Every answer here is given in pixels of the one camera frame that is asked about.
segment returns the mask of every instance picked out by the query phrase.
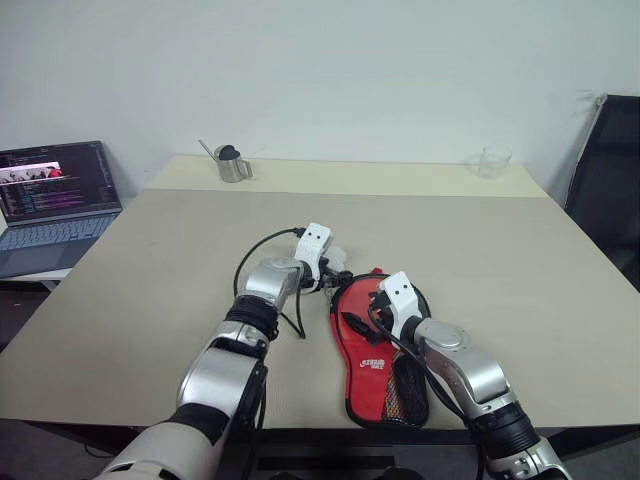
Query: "beige tabletop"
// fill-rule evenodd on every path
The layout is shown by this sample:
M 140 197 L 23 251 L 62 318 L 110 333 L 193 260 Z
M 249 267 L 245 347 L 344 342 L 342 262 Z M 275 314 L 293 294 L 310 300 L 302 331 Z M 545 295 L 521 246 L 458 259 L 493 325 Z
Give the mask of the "beige tabletop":
M 0 416 L 167 417 L 231 305 L 243 253 L 310 221 L 332 228 L 354 272 L 405 270 L 435 318 L 497 357 L 536 426 L 640 421 L 640 297 L 549 198 L 177 188 L 144 191 L 0 355 Z M 254 260 L 294 246 L 275 240 Z M 326 299 L 306 296 L 302 310 L 307 340 L 283 325 L 267 357 L 265 427 L 356 428 Z M 427 426 L 460 427 L 432 406 Z
M 376 196 L 547 197 L 522 165 L 508 165 L 500 177 L 491 180 L 476 175 L 475 165 L 278 159 L 252 159 L 251 165 L 252 179 L 225 183 L 220 180 L 211 158 L 178 155 L 158 174 L 151 188 Z

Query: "clear glass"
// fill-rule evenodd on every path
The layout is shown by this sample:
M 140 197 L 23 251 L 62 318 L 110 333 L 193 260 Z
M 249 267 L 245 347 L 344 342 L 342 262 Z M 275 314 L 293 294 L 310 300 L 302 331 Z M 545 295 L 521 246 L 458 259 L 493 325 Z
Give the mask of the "clear glass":
M 484 147 L 478 165 L 478 175 L 498 178 L 511 160 L 511 150 L 504 147 Z

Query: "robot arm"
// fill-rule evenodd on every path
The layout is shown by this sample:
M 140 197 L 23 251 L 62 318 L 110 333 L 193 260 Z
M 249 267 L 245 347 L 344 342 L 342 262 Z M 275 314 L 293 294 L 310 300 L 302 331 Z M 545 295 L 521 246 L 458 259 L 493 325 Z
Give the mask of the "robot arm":
M 142 432 L 98 480 L 214 477 L 231 425 L 256 417 L 267 376 L 263 360 L 278 335 L 285 301 L 300 288 L 317 286 L 328 263 L 344 261 L 327 258 L 330 243 L 328 228 L 310 224 L 295 258 L 260 262 L 189 368 L 175 413 Z
M 533 429 L 498 362 L 464 330 L 422 318 L 410 286 L 404 272 L 391 275 L 380 282 L 374 304 L 393 318 L 392 334 L 417 348 L 426 367 L 447 383 L 491 475 L 571 480 L 547 439 Z

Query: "stainless steel pitcher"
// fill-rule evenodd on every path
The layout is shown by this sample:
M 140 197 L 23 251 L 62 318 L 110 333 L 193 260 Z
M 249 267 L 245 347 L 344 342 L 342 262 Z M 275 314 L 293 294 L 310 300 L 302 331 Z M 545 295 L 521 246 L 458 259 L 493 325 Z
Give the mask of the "stainless steel pitcher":
M 218 165 L 218 172 L 222 181 L 228 183 L 236 183 L 245 178 L 253 177 L 251 164 L 243 160 L 233 145 L 220 145 L 215 152 L 211 152 L 209 147 L 202 140 L 198 140 L 202 148 L 213 158 Z

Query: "white wall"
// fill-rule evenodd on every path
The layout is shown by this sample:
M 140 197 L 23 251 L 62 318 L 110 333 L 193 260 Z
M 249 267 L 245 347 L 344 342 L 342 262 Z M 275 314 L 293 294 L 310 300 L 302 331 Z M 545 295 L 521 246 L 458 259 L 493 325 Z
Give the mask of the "white wall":
M 0 0 L 0 148 L 104 140 L 125 193 L 196 139 L 460 162 L 557 198 L 590 105 L 640 93 L 638 0 Z

